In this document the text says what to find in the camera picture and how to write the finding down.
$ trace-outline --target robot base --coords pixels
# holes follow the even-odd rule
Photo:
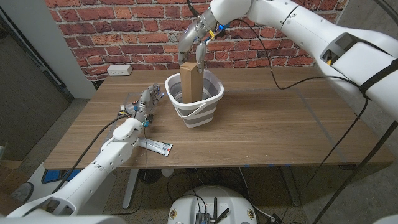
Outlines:
[[[237,192],[222,186],[206,185],[195,188],[195,192],[200,196],[206,203],[205,205],[199,200],[200,208],[198,207],[198,201],[195,196],[191,196],[193,190],[186,192],[186,197],[180,197],[176,200],[169,212],[168,224],[188,224],[200,222],[210,224],[214,223],[217,217],[229,209],[226,216],[223,216],[217,223],[238,223],[238,224],[255,224],[257,223],[257,217],[250,202],[246,200],[242,195]],[[203,222],[206,218],[210,218],[210,221]]]

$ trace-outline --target wooden table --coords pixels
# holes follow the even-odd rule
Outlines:
[[[213,121],[188,128],[164,98],[154,111],[146,136],[173,144],[168,157],[149,151],[148,168],[284,166],[319,164],[348,129],[356,115],[326,80],[310,80],[278,90],[268,68],[211,69],[223,82],[224,97]],[[97,132],[116,117],[123,103],[164,81],[178,70],[133,71],[128,77],[108,77],[49,155],[47,169],[69,169]],[[314,68],[275,68],[280,86],[319,75]],[[87,166],[104,143],[107,129],[78,168]],[[357,164],[377,137],[362,121],[347,135],[326,164]],[[382,148],[371,162],[391,162]],[[137,147],[122,168],[145,167],[145,149]]]

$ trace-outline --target collapsible bucket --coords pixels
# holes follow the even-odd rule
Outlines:
[[[221,81],[209,70],[203,72],[202,100],[194,103],[182,103],[181,76],[179,73],[166,79],[167,94],[177,114],[184,120],[188,128],[209,123],[216,111],[217,101],[224,95]]]

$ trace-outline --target tall cardboard box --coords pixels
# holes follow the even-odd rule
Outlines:
[[[180,66],[182,103],[202,100],[203,72],[198,72],[196,62],[185,62]]]

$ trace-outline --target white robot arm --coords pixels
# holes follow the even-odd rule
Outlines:
[[[398,120],[398,72],[393,63],[398,58],[398,41],[379,32],[334,25],[289,0],[213,0],[184,32],[178,45],[179,63],[184,63],[192,44],[199,44],[197,62],[203,69],[206,50],[201,39],[245,14],[253,22],[281,30],[315,59],[325,75],[363,85],[362,94]],[[348,82],[331,80],[351,94],[359,93]]]
[[[77,215],[105,178],[131,157],[132,150],[139,144],[138,136],[147,122],[151,122],[148,114],[161,97],[163,94],[159,84],[144,90],[139,101],[126,105],[123,113],[129,118],[113,131],[113,137],[103,144],[93,162],[59,191],[29,202],[7,217],[25,217],[32,212],[36,213],[36,210],[44,210],[50,216]]]

